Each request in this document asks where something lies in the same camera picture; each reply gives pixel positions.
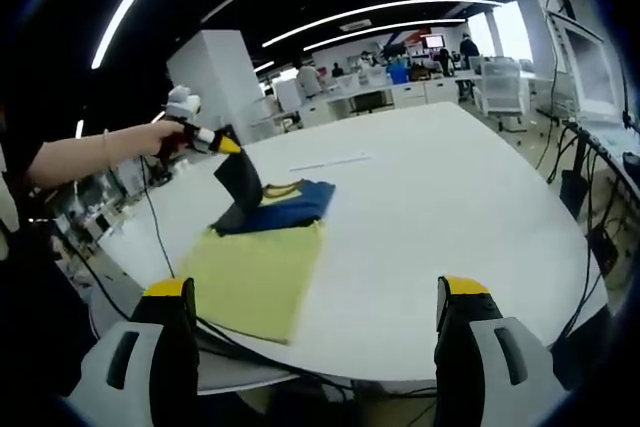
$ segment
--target black cloth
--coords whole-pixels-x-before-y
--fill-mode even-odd
[[[465,60],[469,60],[469,57],[479,57],[480,51],[478,46],[471,39],[464,39],[460,44],[460,55]]]
[[[25,174],[43,142],[31,124],[9,112],[6,117],[0,134],[7,164],[4,177],[16,200],[20,229],[13,234],[3,229],[9,256],[0,261],[0,372],[11,396],[54,399],[73,390],[82,359],[96,339],[87,305],[54,263],[46,233],[20,215],[27,192]]]

